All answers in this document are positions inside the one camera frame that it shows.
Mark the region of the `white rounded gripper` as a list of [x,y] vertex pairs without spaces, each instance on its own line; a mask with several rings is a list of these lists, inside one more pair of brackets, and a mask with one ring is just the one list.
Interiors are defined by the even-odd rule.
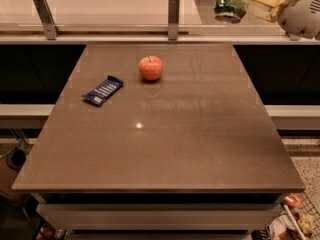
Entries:
[[288,35],[320,40],[320,0],[249,0],[249,11],[269,22],[277,20]]

